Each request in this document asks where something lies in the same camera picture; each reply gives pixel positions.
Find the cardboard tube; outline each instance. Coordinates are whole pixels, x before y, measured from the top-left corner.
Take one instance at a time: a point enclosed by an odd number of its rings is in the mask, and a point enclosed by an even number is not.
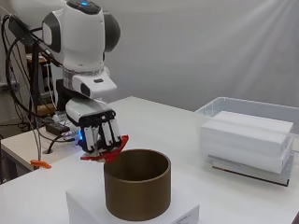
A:
[[[104,165],[106,205],[115,217],[145,221],[164,213],[171,202],[171,162],[146,149],[123,151]]]

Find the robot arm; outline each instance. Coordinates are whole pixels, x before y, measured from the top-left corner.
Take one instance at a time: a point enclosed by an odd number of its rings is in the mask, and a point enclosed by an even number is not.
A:
[[[42,26],[44,48],[63,66],[64,88],[74,96],[79,93],[65,110],[81,128],[79,144],[87,153],[83,159],[100,160],[120,152],[128,139],[121,138],[115,112],[96,100],[117,88],[104,66],[105,52],[112,51],[120,38],[116,20],[91,1],[10,1],[28,28]]]

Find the tabletop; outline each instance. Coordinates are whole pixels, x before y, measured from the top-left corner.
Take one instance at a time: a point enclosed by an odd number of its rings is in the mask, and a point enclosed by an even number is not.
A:
[[[54,139],[56,136],[47,133],[45,128],[39,129],[40,132],[48,137]],[[41,151],[45,151],[49,148],[51,141],[41,137]],[[24,165],[29,170],[33,171],[34,167],[31,166],[31,160],[37,160],[37,146],[33,132],[21,133],[1,141],[2,149],[16,159],[19,163]],[[53,153],[41,154],[41,160],[47,163],[54,163],[62,160],[65,157],[71,156],[81,151],[81,148],[75,146],[75,143],[55,143],[53,145]]]
[[[201,205],[199,223],[292,223],[299,210],[299,180],[288,188],[233,175],[201,162],[193,112],[130,97],[112,103],[125,149],[148,148],[166,154],[181,184]],[[103,165],[80,161],[83,152],[0,187],[0,222],[4,224],[67,224],[65,191],[103,175]]]

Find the floor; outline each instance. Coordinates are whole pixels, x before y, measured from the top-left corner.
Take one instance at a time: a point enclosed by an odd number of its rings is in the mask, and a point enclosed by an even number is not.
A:
[[[19,123],[19,122],[20,122],[19,119],[13,119],[13,120],[10,120],[8,122],[1,123],[1,124],[11,124],[11,123]],[[20,134],[20,133],[22,133],[22,131],[18,126],[0,127],[0,134],[2,136],[4,136],[5,138],[8,138],[8,137]],[[4,164],[2,164],[2,165],[3,165],[2,170],[3,170],[4,178],[7,178],[7,172],[6,172],[5,166],[4,166]],[[18,174],[19,175],[26,174],[26,172],[24,172],[20,167],[17,167],[17,168],[18,168]]]

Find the white foam block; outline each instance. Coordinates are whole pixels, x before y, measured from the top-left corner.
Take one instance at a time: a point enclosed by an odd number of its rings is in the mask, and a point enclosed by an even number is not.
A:
[[[292,150],[288,136],[292,126],[286,121],[222,111],[202,126],[201,150],[280,174]]]
[[[103,180],[95,178],[88,184],[66,192],[70,224],[197,224],[199,204],[184,190],[172,188],[172,202],[165,213],[143,222],[124,221],[112,216],[106,208]]]
[[[280,158],[293,123],[221,111],[202,126],[202,137],[240,150]]]

